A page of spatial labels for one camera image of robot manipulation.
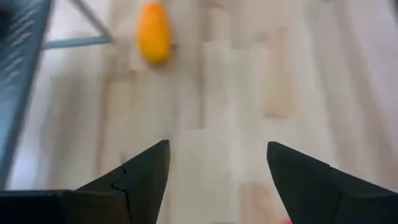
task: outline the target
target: wooden floor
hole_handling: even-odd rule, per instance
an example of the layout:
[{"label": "wooden floor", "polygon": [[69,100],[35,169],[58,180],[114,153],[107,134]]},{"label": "wooden floor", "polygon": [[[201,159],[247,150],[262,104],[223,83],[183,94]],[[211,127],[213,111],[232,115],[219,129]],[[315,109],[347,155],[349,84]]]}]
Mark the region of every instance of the wooden floor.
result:
[{"label": "wooden floor", "polygon": [[[398,189],[388,0],[166,0],[175,50],[161,68],[134,42],[145,0],[88,2],[116,43],[44,52],[10,189],[75,189],[161,139],[159,223],[282,223],[269,141]],[[65,1],[49,31],[95,33]]]}]

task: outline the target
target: metal bar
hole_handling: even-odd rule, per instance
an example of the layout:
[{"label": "metal bar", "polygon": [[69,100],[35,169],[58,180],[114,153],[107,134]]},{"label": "metal bar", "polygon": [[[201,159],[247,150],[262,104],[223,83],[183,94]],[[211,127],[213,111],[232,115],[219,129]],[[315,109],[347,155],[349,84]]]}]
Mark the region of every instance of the metal bar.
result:
[{"label": "metal bar", "polygon": [[81,11],[81,13],[91,22],[91,24],[98,30],[102,35],[109,38],[110,42],[113,42],[113,38],[109,30],[104,26],[102,21],[96,17],[90,7],[85,4],[82,0],[71,0],[72,3]]},{"label": "metal bar", "polygon": [[47,42],[44,45],[44,50],[61,49],[69,47],[84,47],[95,44],[107,44],[110,42],[111,39],[105,35],[101,35],[99,37],[83,37],[83,38],[72,38],[67,40],[53,40]]}]

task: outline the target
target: orange toy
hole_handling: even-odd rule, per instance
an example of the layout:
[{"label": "orange toy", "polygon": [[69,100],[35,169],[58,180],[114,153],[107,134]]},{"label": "orange toy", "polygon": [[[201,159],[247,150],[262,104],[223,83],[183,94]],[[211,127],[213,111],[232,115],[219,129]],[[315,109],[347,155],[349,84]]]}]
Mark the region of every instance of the orange toy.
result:
[{"label": "orange toy", "polygon": [[293,224],[290,220],[284,220],[284,224]]},{"label": "orange toy", "polygon": [[170,25],[163,3],[144,5],[137,35],[141,54],[149,63],[157,65],[170,58]]}]

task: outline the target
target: gray metal leg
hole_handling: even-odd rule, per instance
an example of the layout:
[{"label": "gray metal leg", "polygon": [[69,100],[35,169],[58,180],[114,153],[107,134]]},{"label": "gray metal leg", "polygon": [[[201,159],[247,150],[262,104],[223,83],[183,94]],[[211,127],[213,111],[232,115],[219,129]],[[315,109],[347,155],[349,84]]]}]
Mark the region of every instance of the gray metal leg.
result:
[{"label": "gray metal leg", "polygon": [[82,0],[71,0],[72,4],[89,20],[91,25],[101,33],[98,37],[84,37],[84,38],[72,38],[67,40],[53,40],[47,42],[44,49],[59,49],[69,47],[83,47],[96,44],[107,44],[113,42],[112,35],[109,30],[104,26],[99,18],[93,13],[93,11],[85,4]]}]

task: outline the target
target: orange object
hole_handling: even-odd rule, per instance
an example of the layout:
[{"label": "orange object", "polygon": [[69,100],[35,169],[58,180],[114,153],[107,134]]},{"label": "orange object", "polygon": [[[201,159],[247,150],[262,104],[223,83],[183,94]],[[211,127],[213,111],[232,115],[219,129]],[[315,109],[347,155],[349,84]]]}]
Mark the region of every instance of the orange object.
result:
[{"label": "orange object", "polygon": [[138,44],[142,56],[151,64],[160,64],[170,58],[170,25],[161,2],[146,3],[138,27]]},{"label": "orange object", "polygon": [[293,224],[290,220],[284,220],[284,224]]}]

